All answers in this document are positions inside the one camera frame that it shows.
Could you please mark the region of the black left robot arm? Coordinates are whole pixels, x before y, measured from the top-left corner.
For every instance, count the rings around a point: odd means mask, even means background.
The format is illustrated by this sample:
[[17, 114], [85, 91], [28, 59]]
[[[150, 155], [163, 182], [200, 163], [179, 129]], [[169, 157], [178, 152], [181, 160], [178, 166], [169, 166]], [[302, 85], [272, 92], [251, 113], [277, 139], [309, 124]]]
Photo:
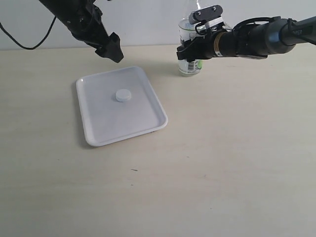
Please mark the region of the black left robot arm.
[[98, 56], [116, 63], [124, 58], [119, 36], [107, 33], [102, 23], [103, 13], [93, 0], [42, 0], [41, 3], [75, 39], [93, 47]]

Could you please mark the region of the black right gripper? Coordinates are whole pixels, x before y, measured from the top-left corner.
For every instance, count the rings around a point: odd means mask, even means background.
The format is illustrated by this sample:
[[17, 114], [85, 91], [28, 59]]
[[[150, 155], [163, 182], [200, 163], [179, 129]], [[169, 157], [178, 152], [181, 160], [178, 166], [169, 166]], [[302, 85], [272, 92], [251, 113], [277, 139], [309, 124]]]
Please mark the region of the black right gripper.
[[182, 41], [181, 45], [177, 47], [177, 59], [195, 61], [219, 57], [214, 49], [214, 41], [221, 33], [222, 31], [212, 32], [203, 37], [195, 37], [187, 41]]

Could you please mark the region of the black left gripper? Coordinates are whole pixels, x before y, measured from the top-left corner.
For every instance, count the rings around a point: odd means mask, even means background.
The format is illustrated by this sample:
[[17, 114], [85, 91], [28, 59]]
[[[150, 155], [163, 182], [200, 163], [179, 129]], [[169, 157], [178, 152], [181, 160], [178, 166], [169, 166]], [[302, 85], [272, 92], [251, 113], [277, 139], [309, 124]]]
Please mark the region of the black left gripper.
[[98, 56], [120, 62], [123, 59], [120, 37], [115, 32], [111, 33], [109, 43], [109, 36], [102, 23], [103, 13], [94, 1], [71, 0], [69, 4], [72, 12], [67, 17], [67, 28], [73, 37], [96, 48]]

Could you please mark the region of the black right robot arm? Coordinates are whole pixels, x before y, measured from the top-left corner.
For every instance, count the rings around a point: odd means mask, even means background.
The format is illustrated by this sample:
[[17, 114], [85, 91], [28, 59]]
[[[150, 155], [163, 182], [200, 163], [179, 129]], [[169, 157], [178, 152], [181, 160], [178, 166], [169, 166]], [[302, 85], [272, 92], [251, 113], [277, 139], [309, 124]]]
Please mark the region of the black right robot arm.
[[244, 20], [231, 30], [207, 31], [177, 47], [177, 58], [192, 62], [212, 58], [261, 60], [269, 55], [286, 54], [296, 45], [316, 43], [316, 19], [258, 17]]

